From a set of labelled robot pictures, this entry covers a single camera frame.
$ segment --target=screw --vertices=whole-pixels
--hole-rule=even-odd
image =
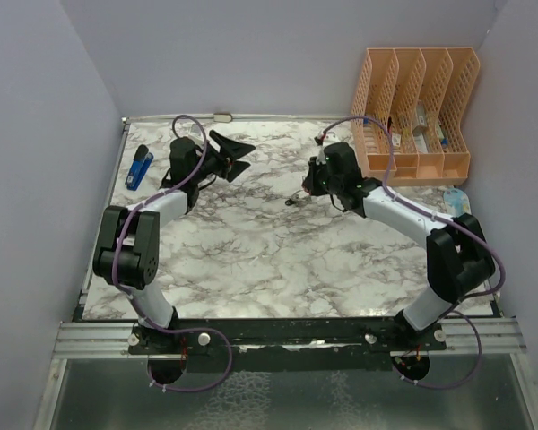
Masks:
[[[367,343],[369,345],[373,345],[375,343],[377,343],[377,336],[375,336],[374,334],[365,334],[365,340],[367,341]]]
[[[444,342],[447,339],[447,335],[442,330],[435,330],[434,339],[438,342]]]
[[[135,334],[130,334],[127,338],[127,344],[130,346],[130,347],[134,347],[136,346],[138,343],[140,343],[140,338],[138,338],[137,336],[135,336]]]
[[[202,347],[209,345],[209,342],[211,341],[211,336],[207,333],[201,333],[197,337],[197,343],[199,343]]]

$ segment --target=orange desk organizer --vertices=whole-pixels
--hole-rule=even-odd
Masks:
[[[471,47],[367,49],[352,104],[353,115],[373,116],[401,134],[390,185],[460,185],[468,177],[470,153],[460,131],[480,62]],[[412,121],[420,100],[426,112],[427,152],[417,149]],[[447,139],[443,149],[436,125]],[[378,127],[351,122],[357,159],[364,176],[382,179],[388,141]]]

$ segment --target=glass panel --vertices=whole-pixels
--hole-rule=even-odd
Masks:
[[[427,381],[462,377],[470,356],[432,358]],[[184,385],[211,381],[188,374]],[[237,373],[199,394],[148,387],[145,362],[68,364],[53,428],[74,429],[531,429],[510,356],[486,355],[474,380],[429,391],[393,372]]]

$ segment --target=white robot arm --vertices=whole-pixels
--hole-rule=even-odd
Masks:
[[[353,211],[410,237],[427,251],[427,283],[422,293],[395,318],[411,336],[426,331],[466,293],[477,288],[495,271],[490,253],[469,236],[435,220],[449,219],[484,240],[472,215],[452,219],[398,196],[431,217],[420,215],[391,197],[374,178],[362,178],[354,150],[348,143],[334,143],[322,150],[325,163],[312,157],[303,188],[310,195],[337,197],[343,211]]]
[[[199,183],[214,175],[232,182],[249,167],[249,163],[239,161],[255,149],[255,146],[235,142],[215,131],[209,133],[218,143],[220,150],[211,146],[199,171],[179,190],[164,191],[158,200],[144,205],[133,215],[126,232],[117,262],[117,280],[126,286],[128,297],[134,300],[134,308],[140,315],[140,324],[151,327],[146,318],[162,328],[173,328],[177,317],[175,307],[163,296],[160,286],[155,281],[159,264],[160,228],[174,219],[190,212],[199,196]],[[170,170],[161,181],[161,187],[167,190],[179,184],[195,169],[203,149],[187,137],[174,140],[170,145]],[[117,239],[122,234],[122,227],[133,208],[108,206],[104,210],[100,233],[94,251],[92,268],[96,275],[103,277],[108,284],[113,284],[112,264],[116,256]]]

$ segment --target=small object in organizer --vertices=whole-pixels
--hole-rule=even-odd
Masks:
[[[145,176],[145,172],[149,168],[153,161],[153,154],[149,148],[145,145],[138,146],[135,151],[134,161],[132,167],[129,168],[129,172],[126,177],[126,188],[130,191],[137,190],[137,187],[142,183],[142,179]]]
[[[401,149],[401,135],[399,133],[392,133],[391,138],[393,141],[393,148],[395,148],[395,151],[399,151]]]
[[[414,136],[414,144],[416,145],[416,149],[418,152],[422,154],[429,153],[429,150],[427,149],[427,143],[424,140],[424,135],[422,133]]]
[[[419,100],[412,116],[412,133],[422,134],[427,129],[427,113],[424,110],[424,104]]]
[[[448,141],[447,141],[447,138],[445,137],[444,132],[442,131],[442,124],[440,123],[440,119],[437,121],[435,128],[437,131],[438,141],[440,142],[442,149],[445,150],[448,146]]]

